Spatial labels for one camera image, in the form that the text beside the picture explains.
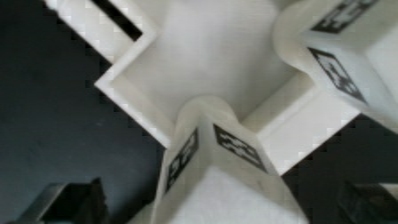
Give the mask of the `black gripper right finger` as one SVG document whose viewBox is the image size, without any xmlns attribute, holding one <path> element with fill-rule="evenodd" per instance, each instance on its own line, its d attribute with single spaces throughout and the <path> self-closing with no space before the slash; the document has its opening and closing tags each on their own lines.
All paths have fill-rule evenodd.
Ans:
<svg viewBox="0 0 398 224">
<path fill-rule="evenodd" d="M 398 183 L 346 182 L 337 224 L 398 224 Z"/>
</svg>

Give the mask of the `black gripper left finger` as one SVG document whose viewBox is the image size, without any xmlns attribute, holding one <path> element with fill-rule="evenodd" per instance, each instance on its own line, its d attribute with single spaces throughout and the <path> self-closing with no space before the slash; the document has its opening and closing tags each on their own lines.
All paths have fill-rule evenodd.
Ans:
<svg viewBox="0 0 398 224">
<path fill-rule="evenodd" d="M 107 197 L 102 179 L 54 183 L 17 219 L 17 224 L 107 224 Z"/>
</svg>

